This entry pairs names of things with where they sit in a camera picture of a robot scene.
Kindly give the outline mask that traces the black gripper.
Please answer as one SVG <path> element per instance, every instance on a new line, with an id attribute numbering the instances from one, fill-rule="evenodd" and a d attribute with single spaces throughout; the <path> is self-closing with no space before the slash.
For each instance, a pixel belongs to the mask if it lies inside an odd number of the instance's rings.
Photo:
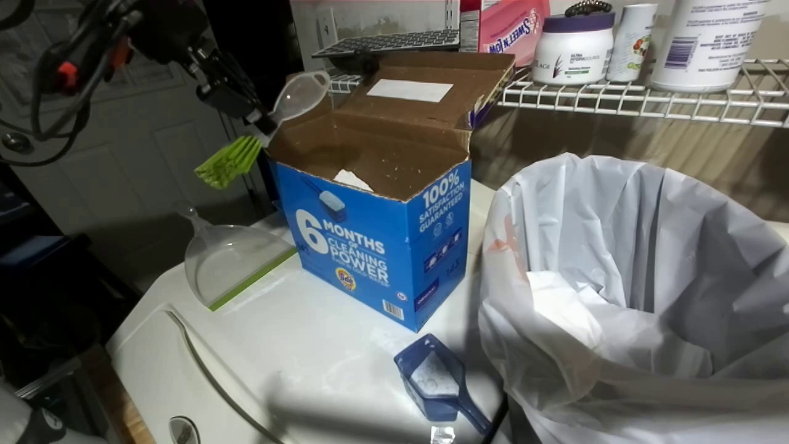
<path id="1" fill-rule="evenodd" d="M 261 112 L 257 91 L 241 66 L 211 41 L 190 48 L 194 95 L 211 110 L 253 126 L 264 139 L 277 133 L 277 122 Z"/>

